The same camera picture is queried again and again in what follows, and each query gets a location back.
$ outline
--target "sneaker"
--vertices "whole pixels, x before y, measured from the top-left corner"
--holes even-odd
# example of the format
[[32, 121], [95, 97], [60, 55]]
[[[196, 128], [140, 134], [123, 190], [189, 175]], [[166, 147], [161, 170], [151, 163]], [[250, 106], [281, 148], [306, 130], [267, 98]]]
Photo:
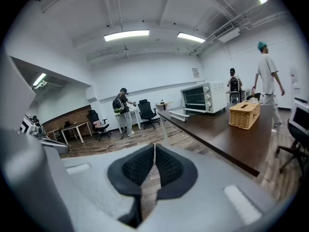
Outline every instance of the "sneaker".
[[274, 128], [277, 128], [278, 126], [282, 125], [281, 122], [274, 124]]
[[134, 134], [134, 131], [132, 131], [130, 134], [128, 134], [127, 136], [129, 137], [129, 136], [131, 136], [131, 135], [133, 135]]

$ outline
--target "wicker basket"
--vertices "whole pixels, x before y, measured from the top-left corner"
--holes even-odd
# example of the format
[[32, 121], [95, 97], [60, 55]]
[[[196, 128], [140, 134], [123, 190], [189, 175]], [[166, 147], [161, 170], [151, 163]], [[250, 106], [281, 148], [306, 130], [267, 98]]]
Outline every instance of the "wicker basket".
[[244, 101], [230, 107], [231, 126], [236, 126], [245, 130], [250, 129], [260, 115], [261, 104], [249, 103]]

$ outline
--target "pants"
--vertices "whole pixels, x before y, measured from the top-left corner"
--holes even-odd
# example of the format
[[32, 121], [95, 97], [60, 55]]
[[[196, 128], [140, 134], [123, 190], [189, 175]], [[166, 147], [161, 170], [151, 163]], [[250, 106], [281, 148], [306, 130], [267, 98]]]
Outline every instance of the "pants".
[[274, 99], [274, 94], [265, 94], [264, 105], [271, 105], [273, 107], [274, 113], [272, 114], [272, 117], [274, 118], [274, 123], [275, 124], [281, 123], [281, 119], [278, 114], [278, 106]]
[[120, 117], [122, 117], [125, 121], [126, 121], [126, 132], [127, 134], [131, 134], [132, 133], [132, 116], [130, 112], [127, 113], [123, 113], [120, 115]]

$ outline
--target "black backpack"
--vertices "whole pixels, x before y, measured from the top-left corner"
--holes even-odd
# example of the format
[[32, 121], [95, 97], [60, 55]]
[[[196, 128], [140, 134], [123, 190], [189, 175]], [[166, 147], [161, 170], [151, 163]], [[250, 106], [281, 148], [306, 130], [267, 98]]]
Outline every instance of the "black backpack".
[[125, 108], [124, 104], [119, 99], [120, 95], [117, 95], [117, 97], [112, 102], [112, 108], [114, 109], [114, 112], [116, 114], [122, 112]]

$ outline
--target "computer monitor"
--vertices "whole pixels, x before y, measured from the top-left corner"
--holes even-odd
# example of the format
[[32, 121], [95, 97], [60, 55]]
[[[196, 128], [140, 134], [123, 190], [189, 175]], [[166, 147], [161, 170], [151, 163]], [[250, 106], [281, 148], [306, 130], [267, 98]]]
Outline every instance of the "computer monitor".
[[307, 103], [294, 101], [290, 123], [309, 135], [309, 105]]

